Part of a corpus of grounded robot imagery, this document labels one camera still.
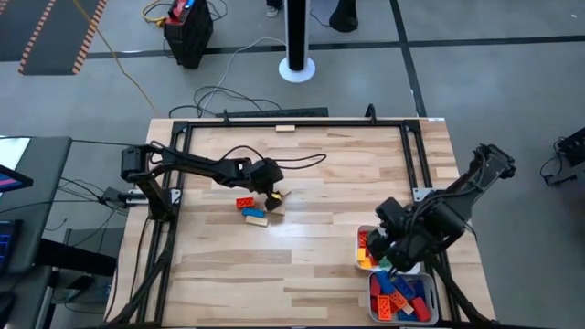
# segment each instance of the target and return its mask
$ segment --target small wooden piece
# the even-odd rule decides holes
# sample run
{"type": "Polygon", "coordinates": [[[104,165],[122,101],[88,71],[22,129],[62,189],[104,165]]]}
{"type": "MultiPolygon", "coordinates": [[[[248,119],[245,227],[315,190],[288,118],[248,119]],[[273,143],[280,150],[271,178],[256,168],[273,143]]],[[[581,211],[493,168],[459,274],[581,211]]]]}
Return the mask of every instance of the small wooden piece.
{"type": "Polygon", "coordinates": [[[278,125],[276,126],[277,133],[294,133],[294,125],[278,125]]]}
{"type": "Polygon", "coordinates": [[[263,228],[268,227],[268,219],[266,218],[257,218],[254,216],[246,216],[246,223],[251,225],[262,226],[263,228]]]}

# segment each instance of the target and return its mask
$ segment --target shoe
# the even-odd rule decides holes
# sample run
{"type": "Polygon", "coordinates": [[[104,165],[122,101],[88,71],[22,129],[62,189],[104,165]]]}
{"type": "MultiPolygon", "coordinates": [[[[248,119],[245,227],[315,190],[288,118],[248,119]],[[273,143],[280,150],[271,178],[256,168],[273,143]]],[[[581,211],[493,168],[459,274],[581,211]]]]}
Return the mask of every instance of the shoe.
{"type": "Polygon", "coordinates": [[[273,6],[269,5],[266,8],[266,16],[269,18],[275,18],[278,15],[278,12],[279,12],[279,10],[277,7],[273,7],[273,6]]]}

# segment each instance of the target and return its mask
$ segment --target wooden table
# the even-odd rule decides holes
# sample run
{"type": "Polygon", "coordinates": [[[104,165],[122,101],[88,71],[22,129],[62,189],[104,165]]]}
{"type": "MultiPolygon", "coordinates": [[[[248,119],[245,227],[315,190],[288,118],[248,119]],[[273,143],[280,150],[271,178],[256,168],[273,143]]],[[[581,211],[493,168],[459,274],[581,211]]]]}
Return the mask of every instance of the wooden table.
{"type": "MultiPolygon", "coordinates": [[[[172,124],[153,120],[147,141],[169,143],[172,124]]],[[[447,125],[427,119],[420,125],[432,182],[446,187],[459,176],[447,125]]],[[[236,211],[235,198],[249,196],[248,191],[186,177],[163,325],[375,324],[367,314],[368,272],[355,265],[355,235],[358,226],[379,223],[374,209],[389,196],[403,205],[412,202],[399,129],[315,127],[277,133],[274,128],[196,128],[189,151],[217,159],[239,144],[272,158],[328,156],[315,167],[284,171],[277,187],[292,190],[285,200],[287,212],[271,217],[267,228],[245,224],[236,211]]],[[[410,144],[418,164],[413,138],[410,144]]],[[[246,150],[232,156],[254,158],[246,150]]],[[[422,186],[420,167],[416,170],[422,186]]],[[[146,207],[135,207],[128,216],[110,318],[130,296],[146,215],[146,207]]],[[[151,231],[152,224],[141,247],[138,282],[151,231]]],[[[481,313],[494,318],[473,236],[466,233],[448,256],[455,281],[481,313]]],[[[155,299],[151,293],[147,320],[154,316],[155,299]]],[[[442,293],[440,300],[448,319],[442,293]]]]}

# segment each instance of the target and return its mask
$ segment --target concrete floor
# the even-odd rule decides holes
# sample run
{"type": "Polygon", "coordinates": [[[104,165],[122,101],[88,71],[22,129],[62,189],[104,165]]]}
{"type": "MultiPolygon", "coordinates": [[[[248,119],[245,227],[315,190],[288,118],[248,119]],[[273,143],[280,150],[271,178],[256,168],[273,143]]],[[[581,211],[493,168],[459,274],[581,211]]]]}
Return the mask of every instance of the concrete floor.
{"type": "MultiPolygon", "coordinates": [[[[162,47],[161,31],[138,15],[149,1],[109,1],[100,28],[115,50],[162,47]],[[130,36],[119,33],[122,30],[130,30],[130,36]]],[[[262,0],[227,2],[229,14],[216,23],[212,47],[243,47],[258,37],[283,37],[282,15],[264,17],[262,0]]],[[[314,12],[326,22],[335,3],[314,0],[314,12]]],[[[411,40],[554,37],[585,30],[585,4],[579,0],[409,0],[399,4],[411,40]]],[[[398,40],[387,0],[359,1],[358,12],[360,28],[347,35],[312,20],[312,41],[398,40]]],[[[91,51],[105,50],[96,38],[91,51]]],[[[284,108],[327,106],[331,116],[363,115],[370,102],[382,116],[417,114],[397,48],[314,51],[311,57],[317,74],[302,85],[280,78],[277,66],[283,57],[278,52],[239,55],[224,86],[250,97],[269,98],[284,108]]],[[[461,171],[467,169],[478,143],[495,143],[516,159],[516,177],[494,186],[477,203],[473,216],[497,318],[504,324],[581,327],[583,185],[546,187],[538,169],[553,155],[551,145],[559,136],[574,133],[585,123],[583,43],[414,48],[412,57],[428,115],[446,118],[461,171]]],[[[228,60],[229,55],[207,55],[198,70],[183,70],[164,57],[128,58],[122,64],[166,116],[170,108],[190,103],[197,88],[216,84],[228,60]]],[[[80,75],[73,77],[23,77],[16,73],[17,67],[18,63],[0,63],[1,134],[144,141],[154,115],[113,60],[87,60],[80,75]]],[[[252,110],[220,96],[209,108],[252,110]]],[[[194,115],[188,110],[178,114],[194,115]]],[[[65,175],[126,188],[119,178],[120,151],[76,144],[65,175]]],[[[56,207],[48,226],[60,224],[67,214],[65,228],[98,227],[106,212],[86,207],[56,207]]],[[[123,227],[123,222],[117,218],[111,227],[123,227]]],[[[50,237],[61,240],[65,228],[50,237]]],[[[103,306],[83,309],[99,311],[103,306]]],[[[100,319],[58,308],[52,327],[92,325],[100,319]]]]}

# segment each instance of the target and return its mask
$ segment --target hazard stripe tape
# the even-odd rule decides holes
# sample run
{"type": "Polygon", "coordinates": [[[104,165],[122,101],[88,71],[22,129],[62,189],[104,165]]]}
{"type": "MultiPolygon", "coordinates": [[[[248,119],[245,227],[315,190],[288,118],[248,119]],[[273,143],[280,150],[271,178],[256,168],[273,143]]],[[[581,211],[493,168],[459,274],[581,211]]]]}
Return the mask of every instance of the hazard stripe tape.
{"type": "Polygon", "coordinates": [[[22,59],[20,59],[20,67],[18,67],[18,72],[20,74],[25,73],[25,65],[27,64],[27,59],[30,56],[30,52],[32,51],[33,46],[35,46],[35,42],[37,42],[38,35],[43,30],[43,26],[45,25],[45,21],[47,20],[48,15],[51,13],[51,10],[53,9],[53,5],[55,5],[55,1],[57,1],[57,0],[49,0],[47,6],[45,7],[45,11],[43,12],[43,15],[38,20],[37,27],[35,27],[35,31],[33,32],[33,35],[30,36],[30,39],[28,40],[27,47],[25,48],[25,51],[22,54],[22,59]]]}
{"type": "Polygon", "coordinates": [[[96,5],[95,12],[91,17],[90,26],[88,27],[88,31],[85,34],[85,38],[83,38],[80,51],[77,53],[77,57],[75,58],[73,69],[71,69],[74,74],[79,74],[81,72],[83,62],[90,52],[91,41],[93,40],[93,36],[95,36],[101,16],[103,16],[103,10],[106,7],[106,3],[107,0],[100,0],[98,5],[96,5]]]}

